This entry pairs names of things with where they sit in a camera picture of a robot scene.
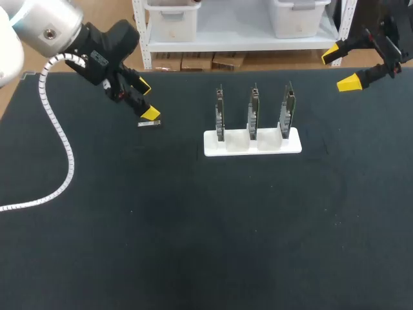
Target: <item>white shelf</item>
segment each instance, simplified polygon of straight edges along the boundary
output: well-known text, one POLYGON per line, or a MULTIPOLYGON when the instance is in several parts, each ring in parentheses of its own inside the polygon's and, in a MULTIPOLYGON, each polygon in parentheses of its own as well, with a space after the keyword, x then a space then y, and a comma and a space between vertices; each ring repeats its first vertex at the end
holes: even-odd
POLYGON ((325 12, 315 37, 278 39, 267 4, 262 0, 205 0, 199 9, 194 42, 157 42, 150 38, 150 52, 224 52, 249 50, 328 49, 338 31, 325 12))

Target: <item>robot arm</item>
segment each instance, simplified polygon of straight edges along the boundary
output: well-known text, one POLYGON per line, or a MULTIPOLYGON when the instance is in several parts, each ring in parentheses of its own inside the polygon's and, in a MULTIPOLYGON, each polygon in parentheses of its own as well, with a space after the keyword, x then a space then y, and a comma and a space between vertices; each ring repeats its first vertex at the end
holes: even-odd
POLYGON ((323 55, 324 64, 345 57, 356 48, 374 48, 383 59, 382 65, 360 70, 337 83, 340 92, 363 90, 371 83, 401 73, 401 64, 413 59, 413 6, 408 0, 386 2, 387 14, 378 29, 363 29, 360 37, 338 41, 323 55))
POLYGON ((19 75, 25 55, 19 37, 10 25, 7 13, 0 7, 0 42, 7 42, 7 48, 0 48, 0 88, 19 75))
POLYGON ((159 119, 160 113, 143 97, 150 86, 123 64, 136 49, 139 33, 127 21, 119 21, 106 33, 82 22, 83 11, 71 0, 0 0, 0 42, 7 47, 0 48, 0 87, 23 66, 20 37, 45 57, 62 53, 81 57, 86 68, 67 65, 92 84, 103 83, 112 101, 126 102, 139 118, 159 119))

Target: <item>white coiled cable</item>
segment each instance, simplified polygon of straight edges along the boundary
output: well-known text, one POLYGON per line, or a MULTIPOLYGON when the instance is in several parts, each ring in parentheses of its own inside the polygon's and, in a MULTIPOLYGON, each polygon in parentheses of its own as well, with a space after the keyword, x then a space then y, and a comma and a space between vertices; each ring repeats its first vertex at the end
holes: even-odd
POLYGON ((63 143, 63 146, 65 147, 66 150, 66 155, 67 155, 67 159, 68 159, 68 172, 67 172, 67 176, 65 181, 63 182, 63 184, 52 194, 34 200, 34 201, 29 201, 29 202, 24 202, 24 203, 17 203, 17 204, 13 204, 13 205, 4 205, 2 207, 0 207, 0 212, 4 212, 4 211, 9 211, 9 210, 17 210, 17 209, 24 209, 24 208, 29 208, 29 207, 35 207, 37 205, 42 205, 46 202, 49 202, 50 200, 53 200, 54 198, 58 197, 62 192, 64 192, 67 187, 69 186, 70 182, 73 179, 73 175, 75 172, 75 159, 73 156, 73 152, 72 152, 72 148, 70 146, 70 143, 66 137, 65 132, 63 131, 62 127, 59 124, 59 121, 57 120, 56 116, 53 113, 53 110, 49 104, 49 100, 47 98, 47 94, 46 94, 46 79, 47 79, 47 75, 50 71, 50 69, 56 65, 57 63, 61 62, 61 61, 73 61, 75 64, 85 68, 86 67, 86 63, 83 59, 81 59, 80 57, 76 56, 76 55, 72 55, 72 54, 59 54, 56 55, 52 58, 49 59, 48 63, 45 65, 45 67, 43 68, 42 73, 40 74, 40 79, 39 79, 39 94, 40 94, 40 99, 41 102, 43 104, 43 107, 46 110, 46 113, 48 115, 48 117, 50 118, 50 121, 52 121, 52 124, 54 126, 54 128, 56 129, 57 133, 59 134, 59 137, 63 143))

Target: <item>cardboard box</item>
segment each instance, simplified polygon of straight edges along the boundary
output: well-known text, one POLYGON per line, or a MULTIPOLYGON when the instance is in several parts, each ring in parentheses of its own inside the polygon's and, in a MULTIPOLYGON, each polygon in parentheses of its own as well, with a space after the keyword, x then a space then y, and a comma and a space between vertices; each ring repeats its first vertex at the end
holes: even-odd
POLYGON ((155 71, 181 71, 182 53, 157 53, 152 60, 155 71))
POLYGON ((212 68, 234 71, 240 69, 247 56, 246 52, 219 52, 215 54, 212 68))
POLYGON ((212 68, 214 53, 191 52, 184 53, 182 58, 182 71, 209 71, 212 68))

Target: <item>screw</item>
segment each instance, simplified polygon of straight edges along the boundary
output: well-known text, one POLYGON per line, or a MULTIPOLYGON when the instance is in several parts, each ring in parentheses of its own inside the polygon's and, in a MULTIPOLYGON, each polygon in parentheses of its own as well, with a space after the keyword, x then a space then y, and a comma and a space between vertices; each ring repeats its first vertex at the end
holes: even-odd
POLYGON ((46 29, 43 35, 47 40, 53 40, 56 37, 56 31, 53 29, 46 29))

